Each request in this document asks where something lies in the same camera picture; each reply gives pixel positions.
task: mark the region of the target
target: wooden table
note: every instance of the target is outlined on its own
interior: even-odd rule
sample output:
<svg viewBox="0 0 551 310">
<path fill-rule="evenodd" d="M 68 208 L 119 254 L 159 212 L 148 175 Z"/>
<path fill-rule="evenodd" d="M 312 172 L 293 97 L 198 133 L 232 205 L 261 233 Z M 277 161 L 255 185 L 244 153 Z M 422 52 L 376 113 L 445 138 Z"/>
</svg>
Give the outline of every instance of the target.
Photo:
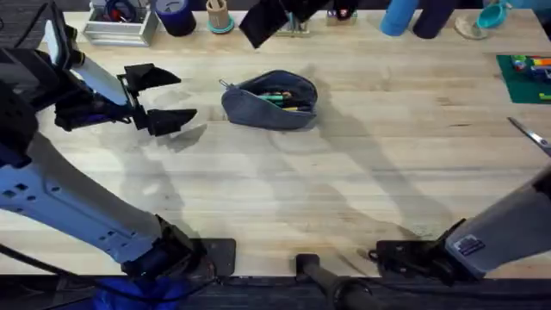
<svg viewBox="0 0 551 310">
<path fill-rule="evenodd" d="M 466 14 L 457 11 L 455 16 Z M 238 241 L 236 275 L 290 276 L 294 255 L 316 252 L 340 275 L 376 275 L 357 254 L 380 239 L 433 239 L 474 216 L 544 167 L 549 158 L 505 118 L 551 137 L 551 108 L 513 104 L 497 53 L 545 53 L 551 44 L 529 10 L 513 10 L 491 39 L 468 41 L 453 22 L 435 40 L 378 30 L 383 11 L 355 26 L 311 21 L 312 37 L 272 38 L 253 50 L 234 30 L 173 38 L 162 29 L 150 48 L 91 46 L 113 73 L 152 62 L 180 78 L 148 90 L 148 108 L 196 108 L 184 132 L 152 138 L 105 124 L 66 133 L 41 118 L 41 131 L 79 169 L 137 208 L 186 233 Z M 236 13 L 240 19 L 243 13 Z M 72 25 L 85 14 L 67 14 Z M 283 69 L 319 91 L 317 126 L 282 133 L 229 123 L 218 80 L 237 83 Z M 2 213 L 0 242 L 82 274 L 119 274 L 99 250 L 39 223 Z M 541 255 L 491 273 L 550 277 Z M 0 257 L 2 273 L 37 273 Z"/>
</svg>

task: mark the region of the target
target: label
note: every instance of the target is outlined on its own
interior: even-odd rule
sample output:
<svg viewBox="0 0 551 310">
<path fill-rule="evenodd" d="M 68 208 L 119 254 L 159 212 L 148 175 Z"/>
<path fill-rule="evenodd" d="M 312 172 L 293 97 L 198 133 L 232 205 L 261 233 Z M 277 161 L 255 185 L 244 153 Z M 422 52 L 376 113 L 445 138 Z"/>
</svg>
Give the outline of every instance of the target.
<svg viewBox="0 0 551 310">
<path fill-rule="evenodd" d="M 462 254 L 462 256 L 467 257 L 477 251 L 484 249 L 486 245 L 478 240 L 473 235 L 467 235 L 461 240 L 454 243 L 454 248 Z"/>
</svg>

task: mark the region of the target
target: blue water bottle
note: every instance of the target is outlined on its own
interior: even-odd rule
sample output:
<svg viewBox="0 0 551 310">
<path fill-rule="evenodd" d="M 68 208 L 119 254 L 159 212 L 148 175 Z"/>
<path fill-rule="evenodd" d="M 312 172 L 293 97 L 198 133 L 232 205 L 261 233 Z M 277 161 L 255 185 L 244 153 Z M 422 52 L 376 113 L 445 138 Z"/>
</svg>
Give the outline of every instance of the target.
<svg viewBox="0 0 551 310">
<path fill-rule="evenodd" d="M 399 36 L 406 31 L 419 0 L 393 0 L 381 22 L 383 34 Z"/>
</svg>

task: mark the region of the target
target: gray pencil case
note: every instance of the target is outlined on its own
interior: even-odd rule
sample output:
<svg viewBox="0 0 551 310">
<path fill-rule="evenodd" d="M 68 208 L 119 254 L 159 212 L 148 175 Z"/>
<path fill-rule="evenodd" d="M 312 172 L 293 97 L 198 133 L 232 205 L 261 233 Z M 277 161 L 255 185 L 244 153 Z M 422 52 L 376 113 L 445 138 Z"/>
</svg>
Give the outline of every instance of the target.
<svg viewBox="0 0 551 310">
<path fill-rule="evenodd" d="M 291 72 L 276 70 L 243 83 L 226 84 L 222 106 L 234 124 L 271 130 L 293 130 L 306 126 L 316 117 L 318 92 L 312 82 Z M 274 103 L 259 97 L 274 90 L 289 90 L 293 101 Z"/>
</svg>

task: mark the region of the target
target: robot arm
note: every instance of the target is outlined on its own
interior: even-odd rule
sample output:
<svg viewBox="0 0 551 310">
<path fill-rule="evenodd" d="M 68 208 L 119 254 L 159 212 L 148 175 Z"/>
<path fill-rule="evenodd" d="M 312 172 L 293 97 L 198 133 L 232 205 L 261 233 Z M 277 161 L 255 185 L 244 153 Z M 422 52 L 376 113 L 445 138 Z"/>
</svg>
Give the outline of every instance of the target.
<svg viewBox="0 0 551 310">
<path fill-rule="evenodd" d="M 109 254 L 130 276 L 190 267 L 198 249 L 175 226 L 132 207 L 73 167 L 40 133 L 34 110 L 0 82 L 0 208 Z"/>
<path fill-rule="evenodd" d="M 36 110 L 55 105 L 56 125 L 66 131 L 107 121 L 130 123 L 160 136 L 178 132 L 195 109 L 145 111 L 142 90 L 181 80 L 153 64 L 126 66 L 114 77 L 77 50 L 77 30 L 65 25 L 63 13 L 49 4 L 45 39 L 49 55 L 21 48 L 0 48 L 0 80 Z M 76 78 L 77 72 L 84 80 Z"/>
<path fill-rule="evenodd" d="M 503 264 L 551 250 L 551 166 L 487 210 L 434 241 L 377 242 L 381 274 L 473 282 Z"/>
</svg>

